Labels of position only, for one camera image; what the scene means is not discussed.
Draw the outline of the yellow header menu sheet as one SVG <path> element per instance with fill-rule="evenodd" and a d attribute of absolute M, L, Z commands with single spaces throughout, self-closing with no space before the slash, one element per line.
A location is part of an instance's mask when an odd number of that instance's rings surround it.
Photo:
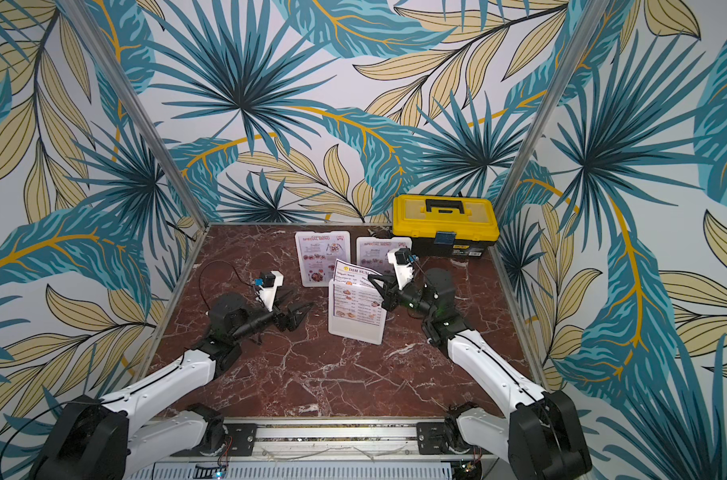
<path fill-rule="evenodd" d="M 369 283 L 367 275 L 375 270 L 337 259 L 329 287 L 331 313 L 335 318 L 370 326 L 383 326 L 385 310 L 379 292 Z"/>

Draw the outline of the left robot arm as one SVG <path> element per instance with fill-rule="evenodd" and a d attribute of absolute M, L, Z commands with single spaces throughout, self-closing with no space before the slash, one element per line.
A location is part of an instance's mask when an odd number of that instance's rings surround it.
<path fill-rule="evenodd" d="M 29 470 L 31 479 L 122 479 L 181 451 L 223 454 L 222 415 L 193 404 L 173 418 L 154 416 L 179 398 L 223 376 L 241 356 L 246 338 L 274 326 L 294 331 L 311 303 L 286 305 L 287 296 L 250 306 L 240 294 L 209 308 L 207 332 L 193 348 L 143 380 L 99 399 L 69 402 Z"/>

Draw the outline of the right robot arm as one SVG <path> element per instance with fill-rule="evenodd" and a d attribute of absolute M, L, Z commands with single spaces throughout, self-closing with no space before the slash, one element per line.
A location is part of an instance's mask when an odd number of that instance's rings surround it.
<path fill-rule="evenodd" d="M 478 447 L 505 460 L 519 479 L 577 479 L 593 460 L 573 400 L 547 392 L 497 354 L 455 307 L 449 272 L 433 268 L 415 282 L 409 266 L 369 275 L 383 308 L 413 310 L 429 344 L 483 388 L 501 415 L 477 406 L 449 414 L 447 437 L 461 450 Z"/>

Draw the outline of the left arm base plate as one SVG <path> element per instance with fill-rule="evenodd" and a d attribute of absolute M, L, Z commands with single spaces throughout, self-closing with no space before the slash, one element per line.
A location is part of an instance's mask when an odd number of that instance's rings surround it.
<path fill-rule="evenodd" d="M 223 423 L 208 426 L 203 440 L 190 450 L 191 455 L 208 457 L 249 457 L 252 455 L 257 425 Z"/>

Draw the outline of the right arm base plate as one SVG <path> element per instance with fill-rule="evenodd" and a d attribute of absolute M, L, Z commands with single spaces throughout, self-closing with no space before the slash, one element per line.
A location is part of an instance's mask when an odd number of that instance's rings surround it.
<path fill-rule="evenodd" d="M 419 422 L 417 445 L 421 455 L 469 455 L 477 449 L 497 457 L 509 453 L 505 430 L 475 418 L 457 422 Z"/>

